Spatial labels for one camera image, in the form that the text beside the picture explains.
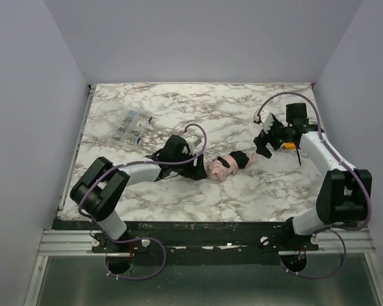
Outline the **pink folding umbrella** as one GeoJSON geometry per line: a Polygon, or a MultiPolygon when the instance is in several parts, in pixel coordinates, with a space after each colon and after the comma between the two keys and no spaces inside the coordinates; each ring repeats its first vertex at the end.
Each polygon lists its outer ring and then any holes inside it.
{"type": "Polygon", "coordinates": [[[228,176],[249,167],[256,159],[256,153],[246,154],[240,150],[217,156],[207,165],[207,176],[210,180],[224,182],[228,176]]]}

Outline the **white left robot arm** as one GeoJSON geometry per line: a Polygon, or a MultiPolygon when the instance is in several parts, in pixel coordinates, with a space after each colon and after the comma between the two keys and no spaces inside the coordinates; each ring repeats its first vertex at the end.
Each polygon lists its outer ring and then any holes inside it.
{"type": "Polygon", "coordinates": [[[124,189],[143,182],[157,182],[172,173],[192,180],[206,179],[204,154],[197,151],[202,143],[199,136],[172,135],[162,149],[121,169],[106,157],[99,157],[72,187],[70,198],[111,239],[117,240],[128,229],[116,211],[124,189]]]}

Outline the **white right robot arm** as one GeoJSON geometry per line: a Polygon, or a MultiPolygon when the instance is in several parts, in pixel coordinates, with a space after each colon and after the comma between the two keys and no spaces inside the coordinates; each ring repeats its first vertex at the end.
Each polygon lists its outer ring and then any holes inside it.
{"type": "Polygon", "coordinates": [[[316,203],[309,211],[287,221],[295,235],[307,236],[331,226],[356,228],[370,215],[372,175],[349,164],[333,148],[320,122],[310,123],[306,105],[287,105],[283,124],[273,113],[266,119],[257,117],[262,130],[254,139],[256,153],[271,158],[269,147],[278,150],[284,143],[293,143],[302,150],[323,176],[316,203]]]}

